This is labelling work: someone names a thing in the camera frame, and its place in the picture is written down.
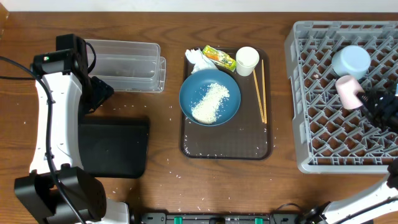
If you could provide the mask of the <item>pink cup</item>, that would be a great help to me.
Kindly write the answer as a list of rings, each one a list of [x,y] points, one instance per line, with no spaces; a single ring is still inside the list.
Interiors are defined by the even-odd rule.
[[[364,90],[354,76],[346,75],[340,77],[336,81],[335,87],[344,109],[354,110],[363,105],[356,95],[358,93],[364,93]]]

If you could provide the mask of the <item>light blue bowl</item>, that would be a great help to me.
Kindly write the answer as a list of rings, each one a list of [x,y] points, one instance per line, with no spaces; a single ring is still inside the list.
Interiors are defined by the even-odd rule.
[[[331,66],[339,76],[352,75],[355,79],[363,78],[371,65],[368,52],[357,45],[349,45],[334,54]]]

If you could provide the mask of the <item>dark blue plate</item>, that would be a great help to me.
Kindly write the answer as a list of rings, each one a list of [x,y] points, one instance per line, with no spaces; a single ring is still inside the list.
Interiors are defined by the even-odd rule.
[[[229,90],[229,98],[219,108],[220,116],[213,124],[202,124],[192,116],[192,108],[203,98],[208,85],[218,83]],[[179,103],[183,114],[194,123],[202,126],[218,126],[229,121],[238,111],[241,103],[241,92],[236,81],[227,73],[219,70],[202,70],[190,75],[182,84]]]

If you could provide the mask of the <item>cream white cup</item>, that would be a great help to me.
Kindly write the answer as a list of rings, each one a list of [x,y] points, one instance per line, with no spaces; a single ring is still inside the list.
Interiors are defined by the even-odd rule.
[[[242,47],[236,52],[236,71],[239,75],[249,76],[259,62],[259,53],[252,47]]]

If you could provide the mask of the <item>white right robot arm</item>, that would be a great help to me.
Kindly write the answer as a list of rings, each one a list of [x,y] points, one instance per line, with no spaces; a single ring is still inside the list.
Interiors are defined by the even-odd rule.
[[[391,91],[357,93],[361,111],[382,129],[397,131],[397,95]],[[387,175],[370,188],[350,198],[327,202],[296,218],[296,223],[366,223],[397,211],[397,159]]]

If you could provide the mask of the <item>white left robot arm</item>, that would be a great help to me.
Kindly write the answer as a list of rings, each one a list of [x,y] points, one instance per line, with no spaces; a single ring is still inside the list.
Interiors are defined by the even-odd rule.
[[[39,99],[37,142],[29,175],[14,192],[38,223],[129,223],[128,205],[106,197],[103,184],[85,172],[78,146],[80,116],[94,112],[114,90],[89,76],[95,63],[87,43],[59,35],[54,52],[36,55],[26,71]]]

